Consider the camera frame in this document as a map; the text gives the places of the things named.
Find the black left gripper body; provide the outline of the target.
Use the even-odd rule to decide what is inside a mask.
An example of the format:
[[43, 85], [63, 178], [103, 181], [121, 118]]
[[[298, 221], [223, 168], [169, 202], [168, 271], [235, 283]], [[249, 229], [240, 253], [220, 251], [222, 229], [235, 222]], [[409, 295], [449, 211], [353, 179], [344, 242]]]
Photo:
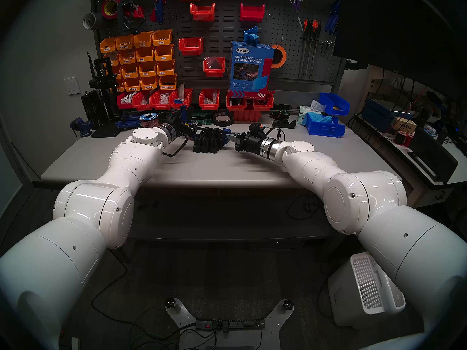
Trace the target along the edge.
[[185, 135], [190, 138], [195, 138], [198, 131], [198, 123], [185, 123], [183, 121], [178, 121], [175, 123], [175, 129], [179, 135]]

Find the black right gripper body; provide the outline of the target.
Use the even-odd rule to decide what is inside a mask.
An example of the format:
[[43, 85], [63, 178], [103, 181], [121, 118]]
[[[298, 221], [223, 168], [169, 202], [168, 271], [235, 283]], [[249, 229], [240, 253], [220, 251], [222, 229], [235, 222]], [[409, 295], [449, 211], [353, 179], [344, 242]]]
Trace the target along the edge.
[[243, 135], [243, 140], [234, 140], [235, 145], [243, 144], [245, 149], [244, 152], [260, 153], [260, 149], [264, 141], [264, 136], [258, 136], [251, 132], [241, 134]]

